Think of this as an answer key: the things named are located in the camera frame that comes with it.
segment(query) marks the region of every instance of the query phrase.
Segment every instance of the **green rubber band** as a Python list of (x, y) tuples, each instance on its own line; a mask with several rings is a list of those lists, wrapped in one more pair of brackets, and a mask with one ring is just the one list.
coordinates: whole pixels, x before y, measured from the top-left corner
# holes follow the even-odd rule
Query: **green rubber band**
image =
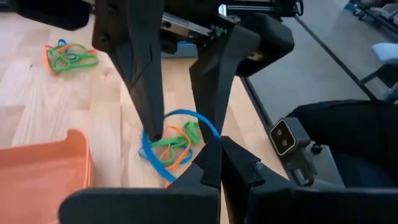
[[(75, 68), (87, 68), (87, 67), (92, 67), (98, 64), (98, 57), (96, 55), (89, 54), (86, 47), (84, 47), (81, 44), (70, 44), (70, 45), (75, 45), (83, 50), (82, 54), (75, 53), (75, 52), (69, 52), (65, 54), (60, 54), (57, 50), (61, 47), (64, 47), (64, 45), (59, 45), (56, 46), (52, 49), (47, 49), (47, 54), (55, 56), (55, 60), (52, 63), (49, 63), (50, 68), (55, 71), (55, 72), (65, 72), (69, 71)], [(90, 59), (92, 62), (88, 63), (80, 63), (81, 60), (84, 59)], [(64, 67), (58, 67), (57, 63), (63, 62), (65, 64)]]
[[(188, 121), (184, 124), (183, 130), (185, 134), (187, 134), (188, 138), (191, 140), (192, 144), (198, 144), (200, 138), (197, 136), (197, 127), (199, 127), (199, 124), (197, 122), (193, 121)], [(187, 145), (188, 142), (185, 139), (185, 136), (177, 136), (174, 138), (168, 138), (168, 139), (163, 139), (159, 140), (157, 142), (153, 142), (150, 146), (151, 148), (155, 149), (157, 147), (162, 147), (162, 146), (168, 146), (171, 144), (170, 148), (170, 158), (168, 159), (161, 159), (160, 161), (163, 163), (163, 165), (171, 165), (174, 163), (175, 160), (175, 149), (177, 148), (182, 148), (182, 146)]]

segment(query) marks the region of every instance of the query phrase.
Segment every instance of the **blue rubber band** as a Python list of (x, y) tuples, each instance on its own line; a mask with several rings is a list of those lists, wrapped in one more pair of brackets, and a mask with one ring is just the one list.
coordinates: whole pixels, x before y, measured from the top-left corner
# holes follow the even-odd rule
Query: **blue rubber band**
[[(165, 115), (165, 118), (172, 116), (172, 115), (176, 115), (176, 114), (185, 114), (185, 115), (190, 115), (190, 116), (198, 118), (200, 121), (204, 122), (205, 124), (207, 124), (209, 126), (209, 128), (211, 129), (211, 132), (213, 133), (214, 136), (220, 138), (220, 134), (218, 133), (217, 129), (203, 115), (200, 115), (194, 111), (180, 109), (180, 110), (171, 111), (170, 113)], [(158, 158), (155, 156), (154, 152), (152, 152), (152, 150), (150, 149), (150, 141), (149, 141), (148, 135), (145, 132), (142, 132), (141, 141), (142, 141), (142, 148), (144, 150), (144, 153), (145, 153), (146, 157), (148, 158), (149, 162), (152, 164), (152, 166), (156, 170), (156, 172), (158, 172), (159, 175), (161, 177), (163, 177), (165, 180), (167, 180), (168, 182), (174, 182), (177, 178), (175, 178), (163, 166), (163, 163), (160, 160), (158, 160)]]
[[(66, 45), (66, 44), (67, 44), (67, 41), (65, 39), (59, 39), (58, 40), (58, 46)], [(76, 60), (76, 55), (73, 55), (72, 57), (69, 57), (68, 60)]]

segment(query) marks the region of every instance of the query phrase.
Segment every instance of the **screw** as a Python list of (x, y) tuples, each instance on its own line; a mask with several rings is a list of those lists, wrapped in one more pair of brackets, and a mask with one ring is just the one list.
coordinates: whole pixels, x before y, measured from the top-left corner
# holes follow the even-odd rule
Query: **screw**
[(116, 8), (114, 7), (108, 7), (108, 14), (109, 15), (115, 15), (116, 14)]
[(321, 153), (322, 152), (322, 146), (321, 145), (319, 145), (319, 144), (314, 144), (312, 147), (311, 147), (311, 152), (312, 153), (314, 153), (315, 155), (318, 155), (319, 153)]
[(163, 28), (169, 29), (171, 26), (172, 26), (172, 24), (169, 23), (169, 22), (167, 22), (167, 21), (165, 21), (165, 22), (162, 23), (162, 27), (163, 27)]
[(194, 32), (189, 32), (188, 37), (191, 38), (191, 39), (194, 38), (195, 37), (195, 33)]
[(102, 43), (108, 42), (109, 41), (109, 34), (108, 33), (104, 33), (101, 37), (100, 37), (100, 41)]

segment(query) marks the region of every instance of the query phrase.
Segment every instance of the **orange rubber band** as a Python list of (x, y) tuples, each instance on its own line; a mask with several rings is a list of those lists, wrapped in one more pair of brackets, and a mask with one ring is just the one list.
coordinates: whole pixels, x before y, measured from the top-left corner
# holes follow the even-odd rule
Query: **orange rubber band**
[[(189, 139), (189, 137), (185, 134), (185, 132), (184, 131), (182, 131), (179, 127), (176, 127), (176, 126), (166, 126), (165, 127), (165, 130), (167, 130), (167, 129), (169, 129), (169, 128), (172, 128), (172, 129), (174, 129), (174, 130), (176, 130), (179, 134), (181, 134), (181, 135), (183, 135), (184, 137), (185, 137), (185, 139), (187, 140), (187, 142), (190, 142), (190, 139)], [(170, 152), (170, 150), (171, 150), (171, 144), (169, 144), (169, 147), (162, 153), (162, 155), (160, 155), (160, 157), (159, 157), (159, 159), (162, 159), (163, 158), (163, 156), (166, 154), (166, 153), (168, 153), (168, 152)]]
[[(56, 51), (57, 51), (58, 53), (60, 53), (60, 54), (64, 54), (66, 50), (68, 50), (68, 49), (71, 48), (71, 47), (76, 47), (76, 46), (80, 47), (80, 46), (77, 45), (77, 44), (67, 44), (67, 45), (63, 45), (62, 47), (58, 48)], [(46, 45), (45, 47), (46, 47), (46, 48), (50, 48), (50, 49), (54, 48), (54, 47), (51, 46), (51, 45)], [(89, 55), (96, 55), (96, 54), (97, 54), (97, 51), (94, 50), (94, 49), (87, 50), (87, 54), (89, 54)]]
[(188, 145), (181, 153), (181, 155), (178, 157), (178, 159), (172, 165), (166, 167), (167, 170), (175, 169), (176, 167), (178, 167), (178, 165), (180, 165), (181, 160), (184, 159), (185, 155), (189, 152), (189, 149), (191, 148), (191, 139), (188, 137), (187, 134), (185, 134), (185, 132), (183, 132), (179, 127), (176, 126), (170, 125), (169, 127), (176, 130), (179, 134), (183, 135), (187, 139)]
[(57, 74), (55, 71), (53, 71), (50, 67), (50, 62), (49, 62), (49, 57), (47, 55), (47, 49), (48, 48), (53, 48), (50, 45), (45, 45), (44, 46), (44, 50), (43, 50), (43, 61), (44, 61), (44, 66), (46, 67), (46, 69), (51, 73), (51, 74)]
[[(169, 126), (166, 126), (166, 127), (164, 128), (164, 137), (165, 137), (165, 138), (168, 138), (168, 137), (170, 136), (169, 132), (167, 131), (168, 128), (169, 128)], [(169, 145), (167, 146), (167, 149), (162, 153), (162, 155), (160, 155), (159, 159), (163, 159), (163, 156), (166, 155), (167, 152), (170, 152), (171, 148), (172, 148), (172, 145), (169, 144)]]

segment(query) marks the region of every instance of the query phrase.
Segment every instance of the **black cable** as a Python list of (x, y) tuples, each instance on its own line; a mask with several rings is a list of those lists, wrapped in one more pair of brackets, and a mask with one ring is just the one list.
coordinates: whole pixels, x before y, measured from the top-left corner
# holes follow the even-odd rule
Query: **black cable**
[(304, 2), (303, 0), (297, 0), (296, 5), (295, 5), (295, 9), (297, 11), (297, 15), (298, 16), (302, 16), (304, 14)]

